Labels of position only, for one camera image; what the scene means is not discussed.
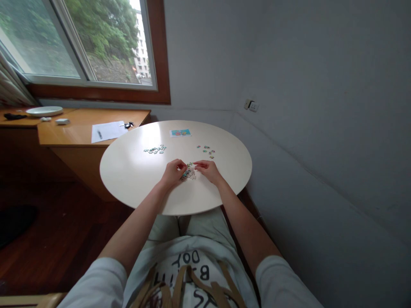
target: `tree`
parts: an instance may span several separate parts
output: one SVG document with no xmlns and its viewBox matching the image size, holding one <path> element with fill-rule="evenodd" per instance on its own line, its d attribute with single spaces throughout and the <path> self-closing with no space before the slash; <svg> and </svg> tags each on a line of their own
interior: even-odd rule
<svg viewBox="0 0 411 308">
<path fill-rule="evenodd" d="M 65 0 L 86 51 L 105 59 L 111 47 L 123 58 L 134 56 L 137 48 L 136 11 L 128 0 Z"/>
<path fill-rule="evenodd" d="M 8 37 L 63 46 L 41 0 L 1 0 L 0 27 Z"/>
</svg>

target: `window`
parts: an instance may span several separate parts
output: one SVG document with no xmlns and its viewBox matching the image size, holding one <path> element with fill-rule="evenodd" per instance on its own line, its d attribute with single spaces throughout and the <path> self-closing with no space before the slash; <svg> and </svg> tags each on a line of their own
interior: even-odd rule
<svg viewBox="0 0 411 308">
<path fill-rule="evenodd" d="M 1 0 L 0 51 L 38 98 L 170 103 L 163 0 Z"/>
</svg>

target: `forearm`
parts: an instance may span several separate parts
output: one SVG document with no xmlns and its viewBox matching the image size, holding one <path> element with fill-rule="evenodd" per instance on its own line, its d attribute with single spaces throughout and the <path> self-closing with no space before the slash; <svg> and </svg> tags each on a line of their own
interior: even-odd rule
<svg viewBox="0 0 411 308">
<path fill-rule="evenodd" d="M 217 183 L 217 188 L 234 234 L 255 276 L 258 265 L 265 257 L 281 256 L 281 253 L 224 179 Z"/>
<path fill-rule="evenodd" d="M 124 266 L 127 275 L 129 275 L 149 237 L 167 190 L 167 185 L 161 182 L 156 184 L 120 229 L 111 237 L 98 257 L 116 259 Z"/>
</svg>

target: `electrical outlet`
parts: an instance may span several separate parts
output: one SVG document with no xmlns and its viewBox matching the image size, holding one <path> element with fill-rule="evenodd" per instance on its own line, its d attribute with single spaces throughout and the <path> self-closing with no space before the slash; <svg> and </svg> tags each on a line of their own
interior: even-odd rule
<svg viewBox="0 0 411 308">
<path fill-rule="evenodd" d="M 257 112 L 259 106 L 260 106 L 259 103 L 256 103 L 255 101 L 251 101 L 250 110 L 253 112 Z"/>
<path fill-rule="evenodd" d="M 245 104 L 244 104 L 244 109 L 247 110 L 248 107 L 250 107 L 251 102 L 252 102 L 252 100 L 246 100 L 246 101 L 245 101 Z"/>
</svg>

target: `hand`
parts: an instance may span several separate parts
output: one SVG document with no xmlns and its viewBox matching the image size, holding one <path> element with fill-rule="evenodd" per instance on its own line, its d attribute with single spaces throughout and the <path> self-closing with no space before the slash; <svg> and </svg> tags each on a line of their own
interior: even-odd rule
<svg viewBox="0 0 411 308">
<path fill-rule="evenodd" d="M 172 185 L 177 184 L 187 168 L 187 164 L 182 160 L 175 159 L 170 161 L 166 166 L 166 171 L 164 171 L 160 183 L 164 184 L 167 188 L 170 188 Z"/>
<path fill-rule="evenodd" d="M 215 162 L 210 160 L 199 160 L 195 162 L 194 165 L 196 165 L 194 169 L 200 171 L 214 185 L 217 186 L 221 181 L 224 181 Z"/>
</svg>

